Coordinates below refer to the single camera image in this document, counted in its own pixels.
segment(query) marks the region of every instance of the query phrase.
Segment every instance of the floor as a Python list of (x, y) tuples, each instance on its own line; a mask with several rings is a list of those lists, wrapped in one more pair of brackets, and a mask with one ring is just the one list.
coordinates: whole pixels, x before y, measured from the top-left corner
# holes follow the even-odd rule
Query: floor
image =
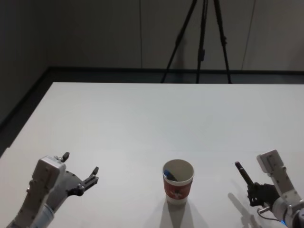
[[(0, 128), (0, 156), (13, 143), (53, 82), (159, 83), (163, 73), (50, 70), (12, 117)], [(234, 84), (304, 84), (304, 75), (231, 75)], [(195, 74), (171, 73), (166, 83), (194, 83)], [(202, 74), (200, 83), (227, 83), (225, 74)]]

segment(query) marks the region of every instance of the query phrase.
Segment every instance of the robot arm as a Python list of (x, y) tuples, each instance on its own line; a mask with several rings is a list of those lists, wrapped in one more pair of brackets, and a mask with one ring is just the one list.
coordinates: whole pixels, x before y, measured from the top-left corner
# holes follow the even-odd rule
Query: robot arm
[(64, 162), (68, 158), (67, 152), (62, 157), (46, 156), (38, 161), (23, 205), (8, 228), (46, 228), (67, 197), (82, 196), (97, 184), (98, 167), (87, 179), (80, 180), (66, 171)]
[(278, 152), (274, 150), (261, 154), (257, 160), (274, 185), (253, 183), (241, 164), (236, 162), (237, 169), (247, 183), (250, 205), (263, 207), (257, 211), (260, 216), (271, 211), (287, 227), (304, 228), (304, 202), (294, 189)]

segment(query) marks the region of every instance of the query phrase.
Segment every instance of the tripod leg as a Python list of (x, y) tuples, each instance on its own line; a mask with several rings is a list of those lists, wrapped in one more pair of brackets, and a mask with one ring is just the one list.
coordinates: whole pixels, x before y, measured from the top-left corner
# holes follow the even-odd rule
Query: tripod leg
[(203, 11), (201, 15), (200, 22), (200, 37), (199, 37), (199, 51), (198, 51), (198, 68), (196, 72), (196, 83), (200, 82), (200, 64), (204, 60), (205, 50), (204, 50), (204, 41), (205, 41), (205, 31), (206, 31), (206, 22), (207, 22), (207, 12), (208, 12), (208, 0), (203, 2)]
[(218, 21), (218, 29), (219, 29), (219, 35), (220, 35), (220, 42), (223, 47), (223, 53), (224, 53), (224, 59), (225, 59), (225, 65), (226, 65), (226, 73), (227, 73), (227, 78), (228, 78), (228, 83), (232, 84), (231, 82), (231, 75), (230, 75), (230, 69), (229, 69), (229, 64), (228, 64), (228, 57), (227, 57), (227, 50), (226, 50), (226, 37), (224, 35), (224, 29), (223, 29), (223, 19), (222, 19), (222, 14), (220, 11), (220, 4), (219, 0), (214, 0), (214, 8), (215, 8), (215, 14), (217, 16), (217, 21)]
[(164, 75), (163, 75), (163, 77), (162, 77), (161, 83), (164, 83), (164, 81), (165, 81), (165, 79), (166, 79), (167, 73), (168, 73), (168, 71), (169, 71), (169, 69), (170, 69), (170, 66), (171, 66), (171, 63), (172, 63), (172, 61), (173, 61), (173, 59), (174, 59), (175, 53), (176, 53), (176, 51), (177, 51), (177, 48), (179, 47), (179, 45), (180, 45), (180, 43), (181, 43), (181, 40), (182, 40), (182, 38), (183, 38), (183, 36), (184, 36), (184, 34), (185, 34), (187, 25), (188, 25), (188, 23), (189, 23), (189, 21), (190, 21), (190, 18), (191, 18), (191, 16), (192, 16), (192, 14), (193, 14), (193, 11), (194, 11), (194, 8), (195, 8), (196, 3), (197, 3), (197, 0), (192, 0), (191, 6), (190, 6), (190, 9), (189, 9), (188, 14), (187, 14), (187, 16), (186, 16), (186, 19), (185, 19), (185, 21), (184, 21), (184, 24), (183, 24), (183, 26), (182, 26), (182, 28), (181, 28), (181, 30), (180, 30), (180, 32), (179, 32), (177, 38), (176, 38), (175, 47), (174, 47), (174, 50), (173, 50), (173, 52), (172, 52), (172, 54), (171, 54), (171, 57), (170, 57), (170, 60), (169, 60), (168, 65), (167, 65), (166, 71), (165, 71), (165, 73), (164, 73)]

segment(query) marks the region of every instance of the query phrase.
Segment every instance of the red paper cup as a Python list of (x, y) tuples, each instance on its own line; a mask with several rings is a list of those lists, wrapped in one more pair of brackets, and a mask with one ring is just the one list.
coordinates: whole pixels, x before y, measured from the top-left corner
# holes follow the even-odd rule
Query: red paper cup
[[(168, 170), (177, 181), (167, 179), (165, 170)], [(193, 166), (181, 159), (171, 160), (163, 166), (162, 175), (167, 201), (175, 205), (186, 203), (194, 176)]]

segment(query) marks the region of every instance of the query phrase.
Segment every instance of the white table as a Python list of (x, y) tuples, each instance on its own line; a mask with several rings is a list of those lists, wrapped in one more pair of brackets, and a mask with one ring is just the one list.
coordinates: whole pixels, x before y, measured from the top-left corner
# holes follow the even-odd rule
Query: white table
[[(99, 166), (100, 179), (68, 198), (51, 228), (283, 228), (249, 206), (234, 162), (271, 183), (256, 156), (278, 149), (304, 197), (303, 118), (302, 85), (54, 83), (0, 159), (0, 227), (37, 160), (69, 151), (67, 170), (86, 178)], [(161, 169), (174, 158), (195, 168), (184, 211), (165, 204)]]

